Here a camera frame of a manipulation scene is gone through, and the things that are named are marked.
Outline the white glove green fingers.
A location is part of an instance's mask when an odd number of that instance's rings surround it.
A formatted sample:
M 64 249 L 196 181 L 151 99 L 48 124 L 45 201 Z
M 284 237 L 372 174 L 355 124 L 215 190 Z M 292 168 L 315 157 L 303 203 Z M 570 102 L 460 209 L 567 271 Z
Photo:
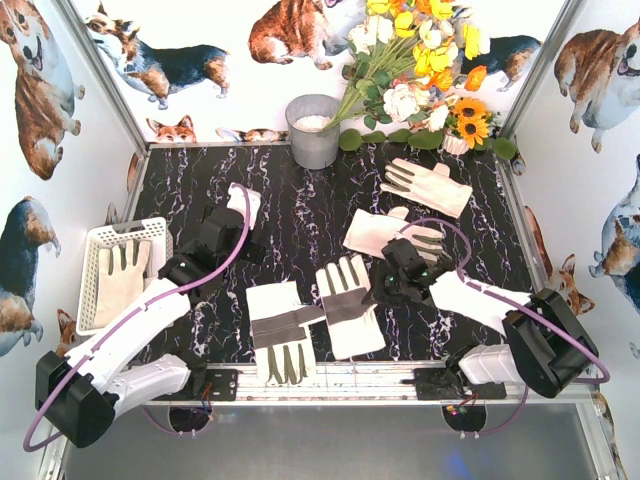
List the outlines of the white glove green fingers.
M 427 263 L 443 253 L 443 234 L 435 229 L 412 225 L 406 221 L 407 207 L 393 207 L 387 214 L 372 214 L 357 209 L 347 230 L 343 246 L 348 250 L 383 259 L 382 249 L 401 236 L 410 241 Z

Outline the grey striped work glove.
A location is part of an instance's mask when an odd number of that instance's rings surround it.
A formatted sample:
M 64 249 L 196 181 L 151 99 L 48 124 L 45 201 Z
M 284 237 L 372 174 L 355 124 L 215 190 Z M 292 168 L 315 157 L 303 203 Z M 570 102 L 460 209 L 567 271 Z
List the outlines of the grey striped work glove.
M 251 287 L 246 299 L 258 379 L 298 385 L 314 375 L 309 326 L 325 320 L 323 309 L 303 304 L 294 281 Z
M 315 276 L 334 358 L 348 360 L 382 350 L 386 342 L 375 314 L 377 305 L 364 303 L 371 285 L 362 256 L 343 256 Z

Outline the long white glove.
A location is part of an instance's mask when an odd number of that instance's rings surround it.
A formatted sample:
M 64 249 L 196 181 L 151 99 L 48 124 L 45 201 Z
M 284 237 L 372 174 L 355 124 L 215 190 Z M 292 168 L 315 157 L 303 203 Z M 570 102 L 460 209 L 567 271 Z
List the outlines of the long white glove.
M 95 328 L 108 325 L 142 294 L 151 247 L 150 241 L 129 239 L 99 250 Z

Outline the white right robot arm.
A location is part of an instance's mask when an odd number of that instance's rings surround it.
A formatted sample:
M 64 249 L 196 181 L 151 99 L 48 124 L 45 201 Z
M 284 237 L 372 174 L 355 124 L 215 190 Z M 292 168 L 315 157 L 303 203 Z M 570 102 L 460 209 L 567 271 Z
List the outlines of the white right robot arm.
M 456 364 L 473 385 L 523 384 L 556 397 L 580 380 L 599 354 L 563 297 L 554 290 L 513 292 L 471 279 L 447 261 L 428 264 L 409 240 L 397 238 L 382 249 L 368 303 L 389 308 L 429 305 L 473 320 L 501 335 L 500 345 L 479 345 Z

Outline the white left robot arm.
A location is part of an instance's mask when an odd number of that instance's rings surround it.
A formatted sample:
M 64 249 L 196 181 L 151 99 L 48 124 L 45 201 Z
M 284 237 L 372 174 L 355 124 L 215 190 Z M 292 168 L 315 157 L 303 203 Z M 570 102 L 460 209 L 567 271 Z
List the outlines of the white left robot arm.
M 241 201 L 208 212 L 200 236 L 159 269 L 148 288 L 107 327 L 59 356 L 50 351 L 36 364 L 38 420 L 78 448 L 95 443 L 121 414 L 184 388 L 191 370 L 174 354 L 130 367 L 133 357 L 157 334 L 198 303 L 201 289 L 220 283 L 238 260 L 256 256 L 249 238 L 260 200 Z

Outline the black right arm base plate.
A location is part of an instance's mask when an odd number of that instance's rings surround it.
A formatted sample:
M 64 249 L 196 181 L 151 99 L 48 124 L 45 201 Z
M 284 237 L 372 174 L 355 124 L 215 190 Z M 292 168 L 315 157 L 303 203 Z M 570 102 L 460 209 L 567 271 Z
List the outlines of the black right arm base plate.
M 416 368 L 411 378 L 402 379 L 400 383 L 412 386 L 418 400 L 464 400 L 468 397 L 502 400 L 507 397 L 503 384 L 472 384 L 462 372 L 460 359 L 454 357 L 448 358 L 442 367 Z

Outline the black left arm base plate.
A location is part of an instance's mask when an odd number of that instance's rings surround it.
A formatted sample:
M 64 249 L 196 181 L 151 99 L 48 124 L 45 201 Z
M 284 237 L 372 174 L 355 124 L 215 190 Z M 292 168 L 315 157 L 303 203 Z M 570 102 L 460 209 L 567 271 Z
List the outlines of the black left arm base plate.
M 198 367 L 178 392 L 157 397 L 159 401 L 233 402 L 238 389 L 239 371 L 230 368 Z

